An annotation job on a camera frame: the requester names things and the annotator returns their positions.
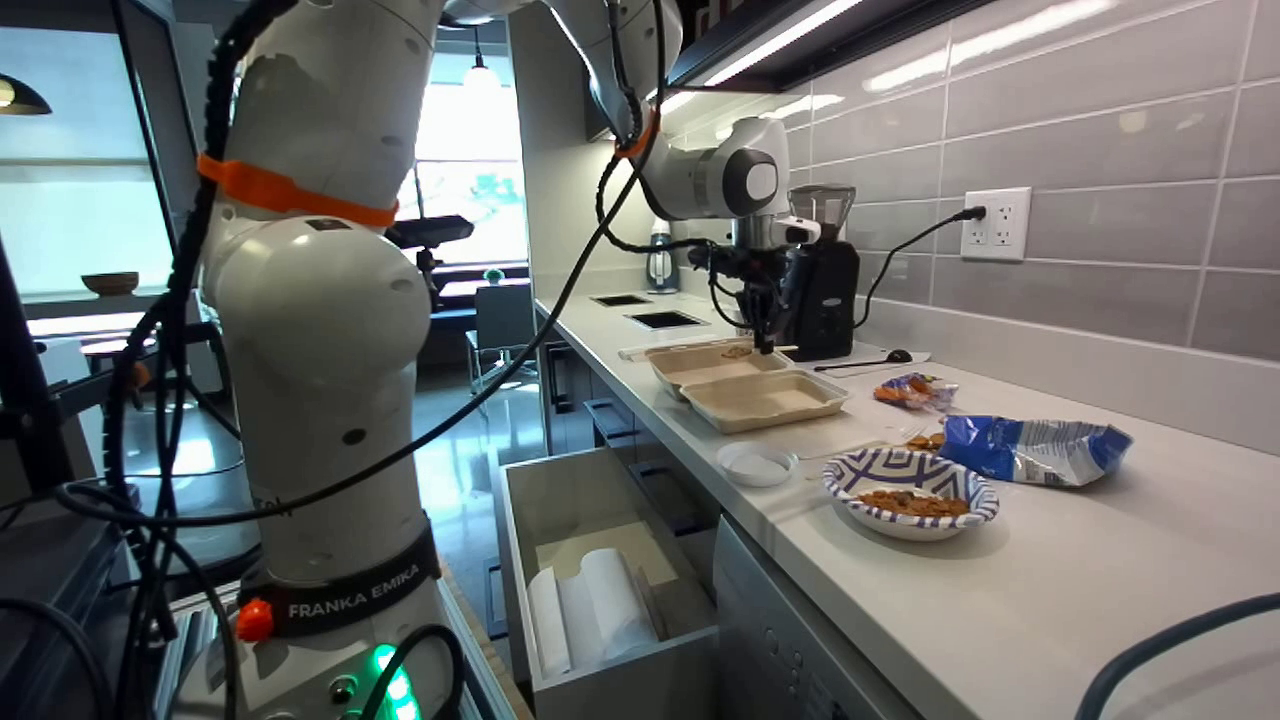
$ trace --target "open drawer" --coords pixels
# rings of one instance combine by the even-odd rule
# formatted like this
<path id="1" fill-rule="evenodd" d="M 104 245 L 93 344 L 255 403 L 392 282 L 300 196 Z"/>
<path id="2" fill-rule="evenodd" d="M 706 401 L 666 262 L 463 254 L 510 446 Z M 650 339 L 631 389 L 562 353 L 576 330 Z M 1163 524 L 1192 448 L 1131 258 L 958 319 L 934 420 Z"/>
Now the open drawer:
<path id="1" fill-rule="evenodd" d="M 614 453 L 513 465 L 500 492 L 510 585 L 520 618 L 513 648 L 527 663 L 538 718 L 718 718 L 718 607 L 623 465 Z M 584 605 L 584 598 L 619 590 L 590 578 L 600 556 L 619 561 L 631 579 L 623 600 L 638 600 L 646 623 L 646 640 L 631 636 L 638 644 L 603 658 L 584 653 L 600 648 L 584 636 L 619 629 L 600 611 L 623 605 L 608 600 L 597 611 Z M 547 574 L 558 574 L 562 600 L 547 600 Z M 547 620 L 547 605 L 566 607 L 562 629 Z"/>

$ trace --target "tray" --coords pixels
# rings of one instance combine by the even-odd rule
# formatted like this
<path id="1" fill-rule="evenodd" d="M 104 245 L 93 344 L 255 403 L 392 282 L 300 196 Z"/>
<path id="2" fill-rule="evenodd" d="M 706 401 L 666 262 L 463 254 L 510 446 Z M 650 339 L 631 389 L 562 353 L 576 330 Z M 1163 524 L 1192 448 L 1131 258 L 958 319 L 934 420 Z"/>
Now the tray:
<path id="1" fill-rule="evenodd" d="M 779 355 L 760 355 L 743 339 L 666 344 L 646 353 L 652 371 L 671 389 L 718 383 L 733 376 L 764 376 L 788 370 Z"/>
<path id="2" fill-rule="evenodd" d="M 719 432 L 841 418 L 844 398 L 799 370 L 683 383 L 682 398 Z"/>

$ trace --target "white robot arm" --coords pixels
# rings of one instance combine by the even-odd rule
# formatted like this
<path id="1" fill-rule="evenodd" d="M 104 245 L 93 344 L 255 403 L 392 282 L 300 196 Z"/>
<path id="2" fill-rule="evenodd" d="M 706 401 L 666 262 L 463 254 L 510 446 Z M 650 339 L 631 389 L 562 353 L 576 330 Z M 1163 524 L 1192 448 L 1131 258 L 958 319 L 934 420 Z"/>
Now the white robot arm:
<path id="1" fill-rule="evenodd" d="M 223 324 L 260 506 L 310 498 L 410 446 L 427 290 L 381 233 L 412 166 L 441 16 L 510 8 L 518 6 L 300 0 L 245 55 L 228 148 L 200 162 L 215 186 L 204 299 Z M 779 148 L 778 130 L 740 126 L 712 152 L 669 148 L 656 133 L 646 92 L 682 53 L 671 0 L 547 8 L 581 48 L 617 135 L 631 152 L 652 143 L 646 189 L 661 215 L 778 207 L 785 166 L 760 152 Z M 260 535 L 235 618 L 235 704 L 249 718 L 359 710 L 386 653 L 441 623 L 441 567 L 412 458 L 353 492 L 267 517 Z M 200 658 L 176 718 L 223 718 L 228 672 L 215 653 Z M 406 672 L 410 695 L 389 704 L 427 713 L 462 675 L 446 644 L 427 644 Z"/>

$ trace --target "blue chip bag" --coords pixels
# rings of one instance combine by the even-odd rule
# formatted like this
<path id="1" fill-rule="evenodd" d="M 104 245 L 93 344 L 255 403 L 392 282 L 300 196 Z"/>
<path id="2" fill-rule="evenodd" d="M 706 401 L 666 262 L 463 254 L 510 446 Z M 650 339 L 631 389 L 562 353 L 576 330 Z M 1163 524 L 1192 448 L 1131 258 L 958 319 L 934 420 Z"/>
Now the blue chip bag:
<path id="1" fill-rule="evenodd" d="M 948 418 L 939 458 L 992 481 L 1087 487 L 1119 468 L 1127 446 L 1114 423 Z"/>

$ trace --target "drawer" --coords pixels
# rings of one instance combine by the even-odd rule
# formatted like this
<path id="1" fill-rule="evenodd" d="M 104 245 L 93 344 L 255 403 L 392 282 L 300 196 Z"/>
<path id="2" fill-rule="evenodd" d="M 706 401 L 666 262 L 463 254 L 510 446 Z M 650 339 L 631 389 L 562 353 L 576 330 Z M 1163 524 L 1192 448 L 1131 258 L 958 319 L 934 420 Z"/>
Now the drawer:
<path id="1" fill-rule="evenodd" d="M 510 465 L 500 506 L 513 618 L 520 620 L 513 648 L 520 653 L 518 663 L 527 663 L 538 718 L 718 718 L 718 607 L 706 594 L 708 579 L 694 574 L 675 535 L 652 517 L 614 453 Z M 573 658 L 570 672 L 552 672 L 538 634 L 531 579 L 543 567 L 573 579 L 584 556 L 600 561 L 600 549 L 617 549 L 638 579 L 656 640 L 617 662 Z M 594 611 L 566 618 L 566 636 L 590 636 L 576 634 L 584 618 Z"/>

